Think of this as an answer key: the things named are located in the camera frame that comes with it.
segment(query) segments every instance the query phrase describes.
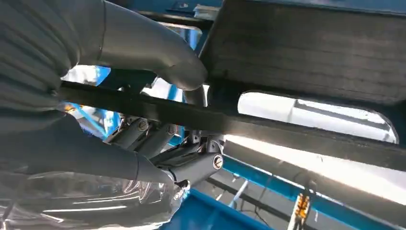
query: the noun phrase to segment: blue steel beam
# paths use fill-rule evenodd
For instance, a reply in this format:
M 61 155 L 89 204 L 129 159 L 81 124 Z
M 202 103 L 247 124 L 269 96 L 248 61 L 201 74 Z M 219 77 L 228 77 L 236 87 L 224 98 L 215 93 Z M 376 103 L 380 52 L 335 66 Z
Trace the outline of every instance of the blue steel beam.
M 171 14 L 183 17 L 194 17 L 197 4 L 220 7 L 222 0 L 135 0 L 129 9 L 161 14 Z
M 95 129 L 97 129 L 97 131 L 99 131 L 103 137 L 108 137 L 108 134 L 106 133 L 106 131 L 104 130 L 104 128 L 102 128 L 99 124 L 96 123 L 96 121 L 93 120 L 93 118 L 87 114 L 78 104 L 75 103 L 71 103 L 71 105 L 77 109 L 77 111 L 80 112 L 80 114 L 82 114 L 82 116 L 84 116 L 94 127 Z
M 225 163 L 223 168 L 225 170 L 238 174 L 239 176 L 246 178 L 262 187 L 267 187 L 273 192 L 280 194 L 291 201 L 295 201 L 298 194 L 303 192 L 302 188 L 295 186 L 294 184 L 284 181 L 279 177 L 257 170 L 228 156 L 225 156 L 224 160 Z M 358 230 L 393 229 L 379 221 L 371 219 L 353 209 L 350 209 L 337 201 L 323 198 L 320 195 L 317 195 L 314 198 L 312 208 L 332 219 Z
M 272 230 L 270 227 L 192 189 L 170 223 L 160 230 Z
M 282 4 L 309 5 L 315 7 L 387 14 L 406 14 L 404 0 L 252 0 Z

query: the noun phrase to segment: black metal frame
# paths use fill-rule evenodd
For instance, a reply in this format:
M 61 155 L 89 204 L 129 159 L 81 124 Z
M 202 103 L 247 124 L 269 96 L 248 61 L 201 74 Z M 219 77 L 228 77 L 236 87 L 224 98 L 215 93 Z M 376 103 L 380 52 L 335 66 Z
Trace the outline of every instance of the black metal frame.
M 406 171 L 406 149 L 395 144 L 73 82 L 63 82 L 60 94 L 77 104 Z
M 223 1 L 223 6 L 226 5 L 228 1 Z M 314 8 L 314 6 L 308 6 L 306 4 L 300 6 L 297 6 L 297 4 L 286 4 L 286 3 L 275 3 L 273 2 L 272 4 L 274 5 L 281 5 L 284 7 L 293 7 L 293 8 L 298 8 L 298 7 L 305 7 L 305 8 Z M 225 15 L 225 8 L 222 7 L 221 10 L 218 13 L 217 18 L 227 18 L 227 15 Z M 328 11 L 332 12 L 342 12 L 340 9 L 325 9 Z M 396 15 L 396 14 L 388 14 L 387 12 L 385 13 L 371 13 L 371 12 L 362 12 L 362 11 L 355 11 L 352 13 L 364 15 L 364 14 L 375 14 L 379 15 L 380 17 L 404 17 L 401 15 Z M 245 92 L 263 92 L 263 93 L 268 93 L 268 94 L 273 94 L 273 95 L 280 95 L 280 96 L 285 96 L 285 97 L 290 97 L 294 99 L 304 99 L 304 100 L 311 100 L 311 101 L 318 101 L 321 103 L 328 103 L 332 105 L 337 105 L 337 106 L 344 106 L 344 107 L 352 107 L 352 108 L 359 108 L 363 110 L 368 110 L 368 111 L 374 111 L 379 114 L 381 114 L 386 122 L 391 126 L 393 129 L 395 135 L 396 135 L 396 140 L 397 143 L 403 146 L 406 146 L 406 101 L 397 103 L 397 104 L 391 104 L 391 105 L 385 105 L 385 104 L 378 104 L 378 103 L 373 103 L 373 102 L 368 102 L 368 101 L 359 101 L 359 100 L 352 100 L 352 99 L 345 99 L 345 98 L 340 98 L 340 97 L 333 97 L 333 96 L 327 96 L 327 95 L 319 95 L 316 93 L 307 93 L 307 92 L 299 92 L 295 90 L 289 90 L 289 89 L 284 89 L 284 88 L 278 88 L 278 87 L 271 87 L 271 86 L 264 86 L 264 85 L 258 85 L 254 83 L 247 83 L 247 82 L 238 82 L 234 80 L 228 80 L 227 74 L 228 70 L 224 69 L 222 71 L 212 71 L 211 70 L 211 62 L 213 59 L 216 59 L 215 56 L 211 55 L 211 48 L 210 46 L 212 45 L 212 39 L 215 37 L 215 33 L 217 28 L 219 27 L 219 20 L 215 21 L 212 29 L 207 37 L 207 40 L 205 42 L 205 46 L 202 49 L 200 53 L 200 58 L 202 62 L 206 65 L 206 67 L 209 69 L 209 78 L 207 80 L 207 83 L 213 87 L 215 86 L 217 88 L 216 91 L 222 91 L 224 88 L 228 88 L 229 92 L 227 92 L 226 98 L 228 100 L 228 103 L 226 105 L 227 109 L 231 110 L 237 110 L 237 102 L 236 98 L 238 99 L 240 95 L 242 95 Z

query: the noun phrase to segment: silver bolt head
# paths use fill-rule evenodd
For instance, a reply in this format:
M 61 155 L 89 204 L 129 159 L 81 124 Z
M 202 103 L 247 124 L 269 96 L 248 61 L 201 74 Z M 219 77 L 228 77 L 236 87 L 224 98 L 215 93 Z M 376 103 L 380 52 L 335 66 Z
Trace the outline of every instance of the silver bolt head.
M 220 154 L 214 156 L 214 158 L 213 158 L 213 167 L 216 170 L 221 169 L 221 167 L 223 166 L 223 163 L 224 163 L 223 157 Z
M 182 197 L 182 195 L 183 195 L 183 190 L 175 193 L 175 195 L 173 196 L 173 199 L 174 200 L 179 200 Z
M 170 126 L 168 126 L 168 129 L 167 129 L 167 133 L 169 134 L 169 135 L 175 135 L 175 133 L 176 133 L 176 131 L 177 131 L 177 127 L 176 127 L 176 125 L 170 125 Z
M 140 131 L 146 131 L 148 129 L 148 122 L 146 120 L 141 120 L 138 123 L 138 130 Z

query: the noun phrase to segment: black metal bar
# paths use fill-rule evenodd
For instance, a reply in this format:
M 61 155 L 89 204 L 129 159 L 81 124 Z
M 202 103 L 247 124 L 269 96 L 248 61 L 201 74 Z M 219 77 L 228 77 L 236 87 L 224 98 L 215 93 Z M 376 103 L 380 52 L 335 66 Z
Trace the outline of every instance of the black metal bar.
M 213 25 L 213 21 L 205 19 L 182 17 L 177 15 L 161 14 L 149 11 L 137 11 L 137 13 L 157 22 L 192 26 L 197 27 L 201 30 L 209 30 Z
M 142 142 L 140 146 L 137 146 L 135 150 L 138 154 L 151 159 L 161 153 L 175 133 L 175 125 L 164 124 L 159 127 L 159 130 L 154 132 L 150 131 L 144 142 Z
M 391 143 L 73 82 L 63 82 L 60 94 L 77 104 L 406 171 L 406 149 Z
M 139 144 L 137 140 L 148 130 L 148 121 L 144 118 L 138 118 L 125 130 L 120 130 L 116 134 L 109 136 L 105 142 L 113 143 L 126 150 L 134 150 L 132 145 Z
M 192 186 L 195 186 L 219 170 L 214 166 L 216 158 L 223 160 L 219 153 L 206 153 L 182 165 L 170 167 L 169 170 L 175 176 L 176 181 L 188 180 Z
M 358 190 L 231 141 L 227 142 L 224 154 L 225 161 L 227 158 L 232 157 L 302 186 L 306 186 L 308 178 L 311 178 L 317 183 L 317 192 L 389 223 L 402 227 L 406 226 L 404 219 L 406 208 L 397 202 Z

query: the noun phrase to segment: metal plate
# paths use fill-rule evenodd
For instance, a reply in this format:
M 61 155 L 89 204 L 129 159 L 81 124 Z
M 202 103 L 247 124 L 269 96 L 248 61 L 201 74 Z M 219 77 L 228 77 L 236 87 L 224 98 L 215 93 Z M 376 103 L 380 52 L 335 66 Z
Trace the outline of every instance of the metal plate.
M 406 98 L 405 31 L 402 16 L 227 0 L 201 59 L 209 81 L 395 104 Z

